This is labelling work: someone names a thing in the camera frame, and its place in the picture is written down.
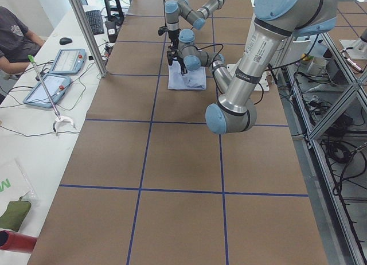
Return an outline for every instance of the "green cloth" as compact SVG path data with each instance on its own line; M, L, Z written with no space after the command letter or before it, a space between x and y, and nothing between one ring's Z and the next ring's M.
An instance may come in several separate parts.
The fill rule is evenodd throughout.
M18 200L9 202L5 213L0 216L0 228L18 232L30 207L31 204L28 201Z

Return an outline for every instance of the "blue and white device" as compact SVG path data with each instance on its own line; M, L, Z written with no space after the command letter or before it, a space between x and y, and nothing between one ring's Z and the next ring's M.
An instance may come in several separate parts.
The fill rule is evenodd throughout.
M66 90L71 84L70 77L49 73L43 76L43 80L54 103L57 103L61 97L64 96ZM23 103L30 106L39 106L44 108L52 107L51 102L40 82L38 82L27 97L24 98Z
M87 56L84 49L61 49L51 66L49 73L59 75L77 74Z

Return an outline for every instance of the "white desk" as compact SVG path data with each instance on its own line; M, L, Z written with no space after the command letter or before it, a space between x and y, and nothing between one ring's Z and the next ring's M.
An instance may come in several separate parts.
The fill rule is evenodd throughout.
M95 9L86 6L85 10ZM70 37L73 43L61 46L58 41L61 37ZM108 41L106 34L95 36L98 45ZM84 48L87 56L91 53L87 43L81 33L79 25L75 19L73 11L69 11L59 25L55 28L47 42L36 55L37 64L53 60L59 49ZM93 61L86 61L79 75L82 74L88 65ZM21 76L15 86L35 86L36 73L29 71ZM83 75L81 82L85 84L86 90L83 97L71 111L64 111L59 108L62 115L69 116L75 121L76 129L68 123L58 124L58 131L79 132L85 120L85 115L91 105L94 94L100 80L97 67L93 65L91 69ZM65 93L59 104L65 108L71 108L82 93L84 87L78 80L75 81ZM19 102L22 102L29 91L11 91ZM0 107L13 106L17 103L11 97L7 97ZM52 124L56 116L52 109L37 108L32 106L18 106L12 108L0 108L0 120L2 126L27 135L42 134L52 131ZM77 134L55 134L41 137L26 138L13 132L0 128L0 170L1 165L13 159L17 159L22 169L29 177L39 202L32 206L29 214L24 220L20 233L38 237L46 219L48 210L56 193L58 184L63 176L69 157L76 143ZM0 264L27 264L29 254L0 251Z

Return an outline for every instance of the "black mouse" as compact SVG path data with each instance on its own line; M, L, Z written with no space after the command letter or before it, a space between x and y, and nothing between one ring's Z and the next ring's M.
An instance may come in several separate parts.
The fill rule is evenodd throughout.
M65 44L69 44L72 43L73 40L71 38L68 37L61 37L60 41L58 43L60 43L60 45L65 45Z

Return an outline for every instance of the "light blue cloth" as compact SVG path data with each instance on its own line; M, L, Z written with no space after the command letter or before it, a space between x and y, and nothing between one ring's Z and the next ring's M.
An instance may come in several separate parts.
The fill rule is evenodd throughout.
M172 66L168 66L168 70L168 89L206 90L205 67L200 67L196 71L188 71L187 74L182 76L179 63L173 61Z

